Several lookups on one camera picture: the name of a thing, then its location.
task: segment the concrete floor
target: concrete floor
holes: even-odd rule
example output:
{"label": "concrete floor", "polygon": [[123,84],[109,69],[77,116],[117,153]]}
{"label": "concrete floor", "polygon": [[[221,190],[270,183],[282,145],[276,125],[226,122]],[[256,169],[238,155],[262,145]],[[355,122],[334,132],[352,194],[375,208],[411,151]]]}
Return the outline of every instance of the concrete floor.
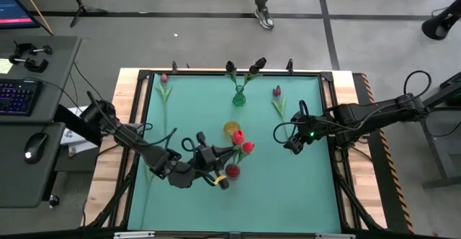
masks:
{"label": "concrete floor", "polygon": [[[32,8],[28,0],[21,0]],[[110,12],[220,12],[252,13],[253,0],[83,0]],[[330,14],[429,15],[454,0],[326,0]],[[73,11],[73,0],[35,0],[45,11]],[[272,13],[321,14],[319,0],[269,0]],[[284,68],[293,58],[298,69],[332,69],[330,52],[336,48],[341,70],[366,73],[377,100],[403,93],[405,77],[416,69],[428,71],[433,89],[460,70],[461,23],[444,41],[433,41],[421,32],[416,19],[331,20],[331,33],[322,19],[275,19],[268,32],[255,19],[177,18],[175,14],[150,18],[82,18],[69,28],[70,17],[47,17],[56,35],[78,35],[84,39],[77,63],[99,92],[111,99],[122,67],[178,65],[223,67],[227,60],[247,67],[262,56],[268,68]],[[43,30],[6,31],[2,34],[46,35]],[[79,100],[88,102],[88,86],[74,74]],[[418,93],[426,79],[415,76],[409,90]],[[73,94],[72,85],[67,92]],[[70,102],[63,98],[63,103]],[[385,128],[400,182],[418,234],[459,237],[461,235],[461,186],[424,190],[423,181],[439,176],[424,134],[417,124],[395,124]],[[24,233],[78,227],[81,203],[86,198],[91,174],[62,176],[55,188],[62,205],[48,209],[0,209],[0,233]]]}

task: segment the teal table surface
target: teal table surface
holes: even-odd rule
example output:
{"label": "teal table surface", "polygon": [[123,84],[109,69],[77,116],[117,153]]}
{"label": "teal table surface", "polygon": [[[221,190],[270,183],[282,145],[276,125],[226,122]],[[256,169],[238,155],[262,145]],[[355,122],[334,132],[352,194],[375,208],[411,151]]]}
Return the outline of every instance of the teal table surface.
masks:
{"label": "teal table surface", "polygon": [[[223,132],[227,121],[237,121],[246,140],[256,144],[241,166],[241,175],[229,189],[211,187],[202,179],[188,189],[151,179],[140,159],[129,216],[129,230],[174,230],[258,233],[340,233],[328,146],[325,139],[305,146],[294,155],[276,143],[272,131],[282,122],[272,104],[272,89],[282,88],[287,97],[285,120],[299,110],[304,99],[310,114],[322,114],[318,79],[315,77],[262,76],[246,87],[244,107],[232,105],[235,84],[225,76],[169,76],[172,87],[166,104],[156,88],[155,76],[146,131],[149,142],[165,136],[174,127],[169,147],[188,161],[192,153],[182,150],[181,141],[203,131],[208,145],[231,146]],[[286,140],[283,128],[277,131]]]}

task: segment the monitor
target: monitor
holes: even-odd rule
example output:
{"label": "monitor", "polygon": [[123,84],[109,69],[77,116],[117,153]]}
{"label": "monitor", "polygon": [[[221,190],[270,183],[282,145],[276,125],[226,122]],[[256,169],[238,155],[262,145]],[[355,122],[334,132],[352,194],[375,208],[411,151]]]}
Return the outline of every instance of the monitor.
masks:
{"label": "monitor", "polygon": [[0,0],[0,30],[40,27],[18,0]]}

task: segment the keyboard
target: keyboard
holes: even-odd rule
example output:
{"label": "keyboard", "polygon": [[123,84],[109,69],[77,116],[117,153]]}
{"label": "keyboard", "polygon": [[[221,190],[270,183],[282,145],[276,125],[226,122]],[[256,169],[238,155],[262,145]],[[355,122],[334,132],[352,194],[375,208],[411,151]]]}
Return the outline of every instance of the keyboard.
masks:
{"label": "keyboard", "polygon": [[41,81],[0,79],[0,115],[30,116]]}

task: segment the green glass vase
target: green glass vase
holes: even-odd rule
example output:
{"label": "green glass vase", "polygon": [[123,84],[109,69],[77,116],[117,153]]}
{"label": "green glass vase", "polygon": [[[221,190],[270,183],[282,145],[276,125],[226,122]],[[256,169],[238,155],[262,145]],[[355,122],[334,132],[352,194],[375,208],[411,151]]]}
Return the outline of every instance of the green glass vase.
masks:
{"label": "green glass vase", "polygon": [[245,94],[243,94],[243,86],[242,85],[237,85],[236,86],[236,95],[232,99],[232,103],[236,107],[243,107],[246,102]]}

